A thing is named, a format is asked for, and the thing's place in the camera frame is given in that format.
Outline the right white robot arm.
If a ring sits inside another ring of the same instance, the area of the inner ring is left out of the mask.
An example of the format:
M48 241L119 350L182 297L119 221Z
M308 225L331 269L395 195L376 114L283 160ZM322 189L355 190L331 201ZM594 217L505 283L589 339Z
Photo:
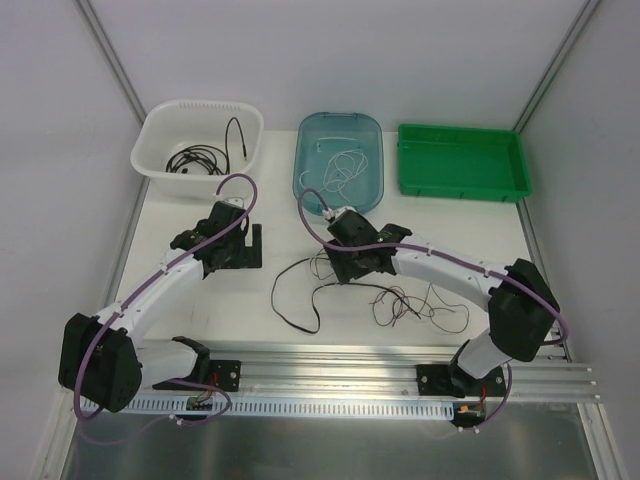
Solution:
M442 395L473 395L493 370L512 360L530 362L560 312L537 267L518 259L500 265L437 248L395 224L376 229L350 207L323 213L331 241L325 243L340 283L372 273L403 276L440 286L488 315L488 327L466 341L431 381Z

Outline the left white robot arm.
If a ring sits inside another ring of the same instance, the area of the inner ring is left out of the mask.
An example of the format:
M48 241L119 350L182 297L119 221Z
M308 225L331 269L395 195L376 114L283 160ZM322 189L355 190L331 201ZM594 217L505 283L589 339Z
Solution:
M210 350L185 336L160 344L146 334L180 296L219 270L262 266L262 226L246 210L216 202L209 216L170 243L156 269L123 301L92 316L67 321L59 384L111 413L123 410L139 390L212 385Z

